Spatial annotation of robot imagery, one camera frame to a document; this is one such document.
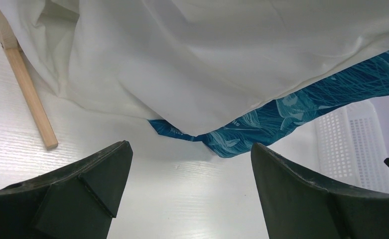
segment wooden frame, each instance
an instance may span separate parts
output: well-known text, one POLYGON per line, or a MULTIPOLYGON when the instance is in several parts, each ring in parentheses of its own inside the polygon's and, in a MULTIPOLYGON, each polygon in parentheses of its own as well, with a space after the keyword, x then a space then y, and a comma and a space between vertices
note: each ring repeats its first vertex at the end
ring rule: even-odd
POLYGON ((40 136, 46 149, 53 149, 58 146, 58 140, 53 132, 43 105, 37 95, 33 82, 28 74, 20 53, 20 47, 11 26, 0 11, 0 45, 4 49, 12 71, 15 74, 21 92, 27 102, 40 136))

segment white fabric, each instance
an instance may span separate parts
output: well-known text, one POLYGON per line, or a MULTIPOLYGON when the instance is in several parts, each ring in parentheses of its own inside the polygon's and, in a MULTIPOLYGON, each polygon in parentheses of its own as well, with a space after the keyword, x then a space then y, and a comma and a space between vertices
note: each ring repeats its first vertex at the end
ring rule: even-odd
POLYGON ((56 95, 162 117, 191 135, 389 50, 389 0, 0 0, 0 9, 56 95))

